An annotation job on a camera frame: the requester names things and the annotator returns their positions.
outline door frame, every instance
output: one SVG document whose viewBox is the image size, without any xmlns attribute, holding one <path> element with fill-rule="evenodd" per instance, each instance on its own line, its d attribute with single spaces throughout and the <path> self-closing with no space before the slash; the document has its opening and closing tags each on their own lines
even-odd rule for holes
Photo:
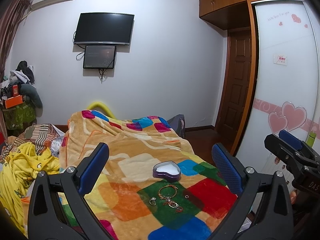
<svg viewBox="0 0 320 240">
<path fill-rule="evenodd" d="M 245 105 L 244 105 L 244 111 L 243 115 L 241 118 L 240 126 L 236 135 L 236 138 L 233 142 L 230 154 L 234 156 L 241 144 L 245 129 L 247 128 L 247 124 L 249 121 L 250 113 L 252 110 L 253 106 L 253 99 L 256 91 L 256 85 L 257 85 L 257 76 L 258 76 L 258 63 L 259 63 L 259 38 L 258 38 L 258 26 L 257 26 L 257 21 L 256 21 L 256 16 L 255 12 L 253 11 L 253 5 L 251 4 L 252 2 L 256 1 L 262 1 L 262 0 L 247 0 L 248 8 L 249 8 L 249 15 L 250 15 L 250 25 L 249 29 L 251 28 L 251 50 L 252 50 L 252 57 L 251 57 L 251 69 L 250 69 L 250 79 L 249 79 L 249 88 L 248 88 L 248 94 L 247 98 L 245 100 Z M 217 116 L 217 122 L 216 122 L 216 127 L 215 131 L 218 130 L 219 126 L 219 121 L 221 117 L 221 111 L 222 111 L 222 106 L 223 102 L 225 99 L 225 93 L 226 93 L 226 87 L 227 87 L 227 80 L 228 80 L 228 71 L 229 71 L 229 58 L 230 58 L 230 33 L 233 31 L 240 31 L 242 28 L 239 29 L 234 29 L 234 30 L 228 30 L 228 45 L 227 45 L 227 63 L 226 63 L 226 71 L 225 71 L 225 77 L 224 77 L 224 83 L 223 83 L 223 88 L 222 88 L 222 95 L 221 95 L 221 100 L 220 100 L 220 105 L 219 105 L 219 111 L 218 111 L 218 116 Z"/>
</svg>

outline yellow tube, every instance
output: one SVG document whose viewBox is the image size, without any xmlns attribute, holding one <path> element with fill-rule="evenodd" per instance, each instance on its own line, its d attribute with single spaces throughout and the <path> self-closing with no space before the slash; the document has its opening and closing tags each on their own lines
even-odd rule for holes
<svg viewBox="0 0 320 240">
<path fill-rule="evenodd" d="M 104 103 L 102 103 L 102 102 L 98 102 L 98 101 L 93 102 L 92 104 L 90 104 L 90 105 L 88 106 L 88 110 L 92 110 L 92 109 L 94 109 L 94 108 L 96 108 L 96 107 L 101 108 L 101 109 L 105 112 L 106 116 L 108 116 L 108 117 L 110 117 L 110 118 L 112 118 L 112 119 L 116 119 L 115 115 L 111 112 L 111 110 L 109 109 L 109 107 L 107 107 L 107 106 L 106 106 Z"/>
</svg>

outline pink stripe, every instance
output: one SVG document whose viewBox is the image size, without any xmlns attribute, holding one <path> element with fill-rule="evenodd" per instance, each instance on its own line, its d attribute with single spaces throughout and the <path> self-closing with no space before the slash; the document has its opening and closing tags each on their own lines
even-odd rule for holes
<svg viewBox="0 0 320 240">
<path fill-rule="evenodd" d="M 253 101 L 253 108 L 258 109 L 267 114 L 275 112 L 279 117 L 281 116 L 281 108 L 282 108 L 281 106 L 277 106 L 257 98 L 255 98 Z M 311 131 L 316 133 L 317 138 L 320 139 L 320 128 L 318 123 L 312 122 L 312 120 L 307 118 L 304 124 L 299 128 L 305 130 L 306 132 L 309 132 L 311 127 L 312 127 Z"/>
</svg>

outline green square pattern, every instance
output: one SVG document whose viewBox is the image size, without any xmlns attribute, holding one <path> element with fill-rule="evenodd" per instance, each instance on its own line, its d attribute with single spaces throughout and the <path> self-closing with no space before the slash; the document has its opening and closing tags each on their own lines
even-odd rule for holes
<svg viewBox="0 0 320 240">
<path fill-rule="evenodd" d="M 198 172 L 202 176 L 213 179 L 215 182 L 218 182 L 223 186 L 227 185 L 225 181 L 218 175 L 218 173 L 220 173 L 219 170 L 209 163 L 202 162 L 200 164 L 197 164 L 193 167 L 193 170 Z"/>
<path fill-rule="evenodd" d="M 183 208 L 183 211 L 180 213 L 176 212 L 175 208 L 169 207 L 169 205 L 163 205 L 163 203 L 165 203 L 165 200 L 161 200 L 158 196 L 159 189 L 168 184 L 175 185 L 178 188 L 177 195 L 174 198 L 172 198 L 172 201 L 175 201 L 179 204 L 179 206 Z M 192 202 L 185 198 L 183 194 L 184 190 L 185 187 L 183 187 L 179 182 L 168 183 L 167 180 L 163 179 L 161 181 L 151 184 L 148 187 L 139 190 L 137 193 L 139 194 L 142 201 L 149 208 L 149 210 L 152 212 L 154 217 L 162 225 L 172 230 L 177 230 L 201 211 Z M 174 189 L 172 187 L 164 188 L 163 190 L 161 190 L 161 194 L 173 195 Z M 149 203 L 149 200 L 152 197 L 156 197 L 155 206 L 151 206 Z"/>
</svg>

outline blue gripper pad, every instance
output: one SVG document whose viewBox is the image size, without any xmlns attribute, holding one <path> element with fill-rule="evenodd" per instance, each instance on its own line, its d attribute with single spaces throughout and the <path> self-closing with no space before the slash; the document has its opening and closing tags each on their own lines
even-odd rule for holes
<svg viewBox="0 0 320 240">
<path fill-rule="evenodd" d="M 301 141 L 287 132 L 286 130 L 281 130 L 279 132 L 279 138 L 284 140 L 287 144 L 289 144 L 292 148 L 294 148 L 296 151 L 300 151 L 302 149 L 302 143 Z"/>
<path fill-rule="evenodd" d="M 109 147 L 105 143 L 99 143 L 92 152 L 95 157 L 90 161 L 84 173 L 80 177 L 79 194 L 84 196 L 92 191 L 104 165 L 109 159 Z"/>
<path fill-rule="evenodd" d="M 212 159 L 216 164 L 217 168 L 221 172 L 224 181 L 228 185 L 228 188 L 233 194 L 240 196 L 243 191 L 243 178 L 239 175 L 235 166 L 231 163 L 232 157 L 230 153 L 223 147 L 223 145 L 215 144 L 212 147 Z M 239 162 L 240 168 L 244 171 L 244 167 Z"/>
</svg>

